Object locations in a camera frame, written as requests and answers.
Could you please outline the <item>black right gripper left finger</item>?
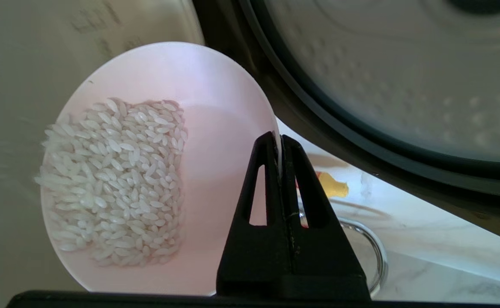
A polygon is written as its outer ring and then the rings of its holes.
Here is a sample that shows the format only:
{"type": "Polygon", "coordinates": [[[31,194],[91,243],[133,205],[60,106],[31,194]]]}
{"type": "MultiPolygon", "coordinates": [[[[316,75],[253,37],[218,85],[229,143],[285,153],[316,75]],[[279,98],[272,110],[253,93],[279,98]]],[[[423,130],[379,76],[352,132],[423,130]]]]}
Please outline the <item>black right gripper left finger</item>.
{"type": "Polygon", "coordinates": [[[217,269],[217,296],[272,297],[290,272],[275,134],[255,140],[228,237],[217,269]],[[265,169],[266,224],[250,223],[259,168],[265,169]]]}

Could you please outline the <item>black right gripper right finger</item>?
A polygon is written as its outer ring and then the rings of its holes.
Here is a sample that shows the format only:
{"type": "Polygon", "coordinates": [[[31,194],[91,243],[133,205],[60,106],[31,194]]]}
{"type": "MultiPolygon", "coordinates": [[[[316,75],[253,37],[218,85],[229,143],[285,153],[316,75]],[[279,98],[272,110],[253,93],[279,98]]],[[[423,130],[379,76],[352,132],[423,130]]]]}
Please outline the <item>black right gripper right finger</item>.
{"type": "Polygon", "coordinates": [[[283,211],[289,231],[290,296],[370,300],[367,279],[303,147],[283,135],[283,211]]]}

